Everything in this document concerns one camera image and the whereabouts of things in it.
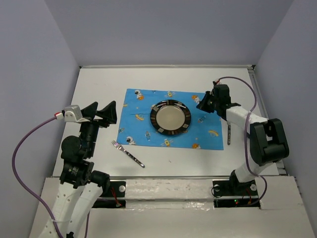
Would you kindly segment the black rimmed dinner plate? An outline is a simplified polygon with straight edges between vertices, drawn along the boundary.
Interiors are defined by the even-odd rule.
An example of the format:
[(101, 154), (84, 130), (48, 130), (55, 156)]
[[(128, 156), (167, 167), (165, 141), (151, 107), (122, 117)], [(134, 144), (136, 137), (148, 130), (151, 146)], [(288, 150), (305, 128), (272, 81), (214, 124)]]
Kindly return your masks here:
[(192, 115), (189, 108), (178, 100), (163, 100), (150, 112), (152, 127), (162, 135), (177, 136), (187, 131)]

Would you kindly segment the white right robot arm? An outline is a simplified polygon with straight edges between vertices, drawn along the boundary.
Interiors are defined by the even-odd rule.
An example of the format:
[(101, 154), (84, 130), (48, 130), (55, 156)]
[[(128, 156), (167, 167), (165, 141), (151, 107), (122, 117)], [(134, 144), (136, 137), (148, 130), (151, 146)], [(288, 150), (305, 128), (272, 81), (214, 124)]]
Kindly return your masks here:
[(264, 169), (289, 156), (282, 121), (260, 117), (233, 103), (226, 84), (215, 84), (211, 91), (205, 93), (197, 109), (216, 113), (244, 131), (245, 162), (231, 173), (229, 181), (220, 186), (221, 189), (240, 194)]

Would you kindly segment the blue space-print cloth placemat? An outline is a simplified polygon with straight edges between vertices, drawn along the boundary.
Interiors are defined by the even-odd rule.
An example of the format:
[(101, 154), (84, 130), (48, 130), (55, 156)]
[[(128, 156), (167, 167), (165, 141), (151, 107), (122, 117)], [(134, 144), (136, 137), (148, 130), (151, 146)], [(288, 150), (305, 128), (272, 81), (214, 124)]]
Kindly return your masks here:
[[(117, 141), (124, 145), (223, 150), (221, 118), (196, 108), (203, 93), (127, 89)], [(151, 124), (153, 107), (165, 100), (183, 103), (191, 113), (189, 128), (180, 135), (163, 135)]]

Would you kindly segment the steel fork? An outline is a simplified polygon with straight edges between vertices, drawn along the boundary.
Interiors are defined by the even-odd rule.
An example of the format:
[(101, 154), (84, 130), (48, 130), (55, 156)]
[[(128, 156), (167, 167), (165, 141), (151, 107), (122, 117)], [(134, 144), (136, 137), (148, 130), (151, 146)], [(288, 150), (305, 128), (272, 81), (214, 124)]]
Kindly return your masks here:
[(141, 161), (139, 161), (136, 157), (134, 157), (130, 152), (128, 152), (126, 149), (124, 149), (124, 147), (121, 144), (119, 144), (115, 140), (113, 140), (111, 143), (113, 144), (113, 146), (115, 148), (117, 148), (119, 151), (122, 151), (129, 158), (131, 158), (134, 162), (136, 162), (139, 166), (141, 166), (142, 168), (145, 168), (145, 165)]

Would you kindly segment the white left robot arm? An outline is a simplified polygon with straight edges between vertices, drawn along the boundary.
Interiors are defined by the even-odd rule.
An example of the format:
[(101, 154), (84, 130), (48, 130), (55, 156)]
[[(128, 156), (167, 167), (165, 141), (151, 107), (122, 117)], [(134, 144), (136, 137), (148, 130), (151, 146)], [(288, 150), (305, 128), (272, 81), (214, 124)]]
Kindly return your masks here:
[(57, 119), (80, 124), (79, 134), (63, 139), (63, 168), (52, 214), (41, 238), (76, 238), (94, 203), (109, 192), (109, 175), (93, 169), (93, 157), (100, 128), (116, 124), (116, 102), (98, 110), (93, 102), (81, 109), (70, 105), (57, 113)]

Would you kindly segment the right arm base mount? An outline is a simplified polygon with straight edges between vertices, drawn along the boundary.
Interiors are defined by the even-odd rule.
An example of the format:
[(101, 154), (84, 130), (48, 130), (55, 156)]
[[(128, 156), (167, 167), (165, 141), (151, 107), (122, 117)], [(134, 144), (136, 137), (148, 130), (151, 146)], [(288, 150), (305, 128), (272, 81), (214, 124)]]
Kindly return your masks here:
[(259, 195), (254, 180), (247, 182), (237, 190), (229, 187), (229, 180), (213, 180), (211, 194), (215, 208), (258, 207)]

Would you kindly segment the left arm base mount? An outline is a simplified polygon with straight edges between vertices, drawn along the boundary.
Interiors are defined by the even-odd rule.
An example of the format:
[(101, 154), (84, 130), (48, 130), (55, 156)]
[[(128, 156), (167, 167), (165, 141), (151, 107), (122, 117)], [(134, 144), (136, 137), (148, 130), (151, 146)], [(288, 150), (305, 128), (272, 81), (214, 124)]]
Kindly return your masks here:
[(118, 209), (125, 208), (126, 181), (112, 180), (107, 192), (103, 192), (92, 208)]

